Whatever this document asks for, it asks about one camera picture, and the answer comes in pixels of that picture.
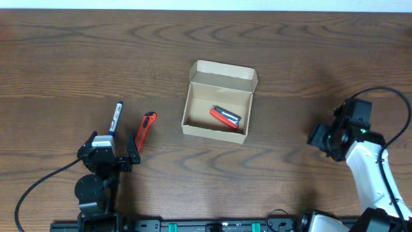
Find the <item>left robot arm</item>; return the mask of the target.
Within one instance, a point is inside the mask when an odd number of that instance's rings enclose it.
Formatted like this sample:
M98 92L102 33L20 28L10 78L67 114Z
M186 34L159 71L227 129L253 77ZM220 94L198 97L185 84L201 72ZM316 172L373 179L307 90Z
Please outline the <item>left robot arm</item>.
M77 157L90 170L75 185L79 200L79 231L134 231L135 222L115 211L119 176L130 172L140 163L140 154L131 133L126 157L115 156L115 143L111 135L98 135L94 131L79 148Z

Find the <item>black whiteboard marker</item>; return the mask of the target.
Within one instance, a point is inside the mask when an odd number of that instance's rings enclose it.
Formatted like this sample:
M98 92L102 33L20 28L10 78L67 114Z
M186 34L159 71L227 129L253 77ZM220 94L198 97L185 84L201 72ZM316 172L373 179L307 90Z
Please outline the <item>black whiteboard marker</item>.
M238 115L236 115L236 114L234 114L234 113L232 113L232 112L230 112L230 111L227 111L227 110L225 110L225 109L223 109L223 108L220 108L219 106L213 106L213 108L214 108L218 113L224 115L226 118L228 118L228 119L230 119L230 120L233 120L233 121L240 121L240 120L241 120L241 117L240 117L240 116L238 116Z

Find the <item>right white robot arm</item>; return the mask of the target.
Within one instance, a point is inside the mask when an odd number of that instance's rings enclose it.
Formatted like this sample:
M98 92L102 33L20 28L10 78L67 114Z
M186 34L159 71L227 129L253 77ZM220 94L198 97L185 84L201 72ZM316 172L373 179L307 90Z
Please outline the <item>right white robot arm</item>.
M370 130L372 104L349 98L333 115L331 125L317 124L307 143L327 157L344 161L351 170L362 215L338 219L313 211L301 222L301 231L402 231L411 211L405 205L388 164L383 135Z

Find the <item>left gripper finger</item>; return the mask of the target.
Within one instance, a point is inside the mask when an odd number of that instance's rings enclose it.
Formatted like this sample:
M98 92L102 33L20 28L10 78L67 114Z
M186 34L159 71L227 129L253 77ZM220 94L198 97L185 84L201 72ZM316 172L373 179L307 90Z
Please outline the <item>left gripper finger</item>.
M132 131L129 134L126 151L132 164L140 164L140 154L135 144L136 135Z
M93 131L93 133L90 135L89 139L85 142L85 147L90 147L96 136L97 136L97 132Z

